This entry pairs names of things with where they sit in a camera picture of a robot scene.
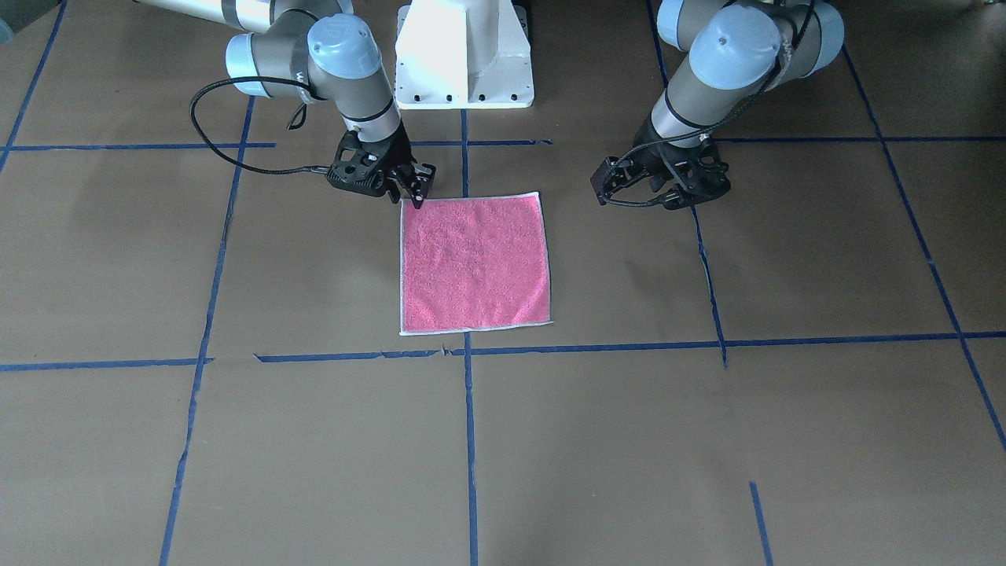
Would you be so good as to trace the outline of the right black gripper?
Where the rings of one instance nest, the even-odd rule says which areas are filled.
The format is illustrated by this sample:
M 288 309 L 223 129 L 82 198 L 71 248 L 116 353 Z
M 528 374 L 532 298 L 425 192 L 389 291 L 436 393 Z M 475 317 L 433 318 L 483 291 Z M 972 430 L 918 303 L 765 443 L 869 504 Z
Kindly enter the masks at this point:
M 407 196 L 414 208 L 427 200 L 437 168 L 415 164 L 406 127 L 399 126 L 385 139 L 363 141 L 360 133 L 343 135 L 336 158 L 326 171 L 334 187 L 370 197 Z

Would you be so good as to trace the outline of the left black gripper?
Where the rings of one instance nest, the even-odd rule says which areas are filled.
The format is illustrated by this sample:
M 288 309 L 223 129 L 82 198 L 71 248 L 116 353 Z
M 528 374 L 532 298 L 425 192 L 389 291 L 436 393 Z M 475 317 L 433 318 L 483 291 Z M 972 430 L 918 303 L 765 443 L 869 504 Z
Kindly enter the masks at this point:
M 637 134 L 633 143 L 649 146 L 633 154 L 633 162 L 649 179 L 653 193 L 662 187 L 668 190 L 648 200 L 647 207 L 661 205 L 665 209 L 682 209 L 708 203 L 725 196 L 732 183 L 727 178 L 729 165 L 722 161 L 714 141 L 701 140 L 697 146 L 682 148 L 670 143 L 655 144 L 657 137 Z

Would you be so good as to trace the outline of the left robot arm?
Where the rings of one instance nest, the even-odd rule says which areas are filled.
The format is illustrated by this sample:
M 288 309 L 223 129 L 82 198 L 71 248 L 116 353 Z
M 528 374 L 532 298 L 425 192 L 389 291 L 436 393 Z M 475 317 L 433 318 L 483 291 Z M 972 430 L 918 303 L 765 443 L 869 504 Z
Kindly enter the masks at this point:
M 826 68 L 845 39 L 825 1 L 664 1 L 656 26 L 684 60 L 633 140 L 628 173 L 668 187 L 668 209 L 723 196 L 730 184 L 712 131 L 743 99 Z

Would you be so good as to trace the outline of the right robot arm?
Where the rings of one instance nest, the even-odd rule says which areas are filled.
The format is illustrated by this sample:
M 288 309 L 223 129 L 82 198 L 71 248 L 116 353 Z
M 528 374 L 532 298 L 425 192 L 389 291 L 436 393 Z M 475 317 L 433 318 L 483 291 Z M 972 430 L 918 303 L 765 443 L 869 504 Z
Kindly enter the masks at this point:
M 382 53 L 368 24 L 349 1 L 158 1 L 156 6 L 236 28 L 227 44 L 226 79 L 192 97 L 189 118 L 204 142 L 196 109 L 224 86 L 241 93 L 299 102 L 288 122 L 304 124 L 307 108 L 334 104 L 345 125 L 330 165 L 286 169 L 287 175 L 322 175 L 334 189 L 370 197 L 402 198 L 415 208 L 427 200 L 435 166 L 413 157 Z

